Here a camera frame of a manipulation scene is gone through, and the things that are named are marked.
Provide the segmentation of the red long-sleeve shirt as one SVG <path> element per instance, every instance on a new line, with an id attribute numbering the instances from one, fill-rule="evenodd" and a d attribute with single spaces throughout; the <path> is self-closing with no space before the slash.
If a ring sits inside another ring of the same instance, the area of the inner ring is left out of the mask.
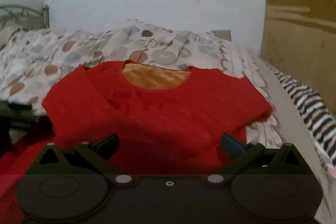
<path id="1" fill-rule="evenodd" d="M 248 78 L 218 69 L 187 67 L 179 80 L 151 86 L 161 68 L 131 61 L 77 67 L 42 102 L 54 130 L 52 142 L 72 148 L 116 133 L 109 162 L 132 176 L 208 175 L 230 162 L 220 146 L 224 133 L 245 140 L 245 129 L 272 114 Z"/>

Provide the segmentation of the patterned white quilt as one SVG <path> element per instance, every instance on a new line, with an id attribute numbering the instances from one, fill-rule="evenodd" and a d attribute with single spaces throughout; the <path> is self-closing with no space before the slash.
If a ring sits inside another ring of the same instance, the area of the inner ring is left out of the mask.
<path id="1" fill-rule="evenodd" d="M 62 30 L 17 32 L 1 50 L 1 98 L 30 103 L 35 114 L 47 114 L 42 102 L 55 84 L 81 65 L 92 68 L 107 61 L 161 68 L 149 76 L 154 88 L 179 80 L 173 71 L 218 69 L 231 77 L 248 78 L 272 106 L 266 82 L 244 48 L 213 34 L 171 31 L 150 24 L 99 35 Z M 248 141 L 277 148 L 282 144 L 279 128 L 272 106 L 268 119 L 248 125 L 245 136 Z"/>

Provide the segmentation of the striped black white pink sheet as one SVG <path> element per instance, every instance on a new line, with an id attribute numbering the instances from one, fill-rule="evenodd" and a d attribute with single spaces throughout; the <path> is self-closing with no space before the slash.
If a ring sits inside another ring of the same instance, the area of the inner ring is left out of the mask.
<path id="1" fill-rule="evenodd" d="M 318 92 L 275 68 L 271 71 L 288 93 L 306 125 L 322 167 L 335 177 L 335 118 Z"/>

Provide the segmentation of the beige patterned pillow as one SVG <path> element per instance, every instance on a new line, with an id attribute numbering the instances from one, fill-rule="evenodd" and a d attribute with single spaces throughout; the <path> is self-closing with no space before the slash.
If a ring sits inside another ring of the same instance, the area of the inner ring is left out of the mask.
<path id="1" fill-rule="evenodd" d="M 18 26 L 9 26 L 1 30 L 0 33 L 0 50 L 2 50 L 10 41 L 11 37 L 17 32 L 25 31 L 24 28 Z"/>

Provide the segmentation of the metal bed headboard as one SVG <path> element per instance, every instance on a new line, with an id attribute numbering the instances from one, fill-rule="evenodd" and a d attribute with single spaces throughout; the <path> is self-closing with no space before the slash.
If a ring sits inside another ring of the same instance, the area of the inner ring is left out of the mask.
<path id="1" fill-rule="evenodd" d="M 1 30 L 6 27 L 19 27 L 27 31 L 49 29 L 49 7 L 33 9 L 22 5 L 1 5 Z"/>

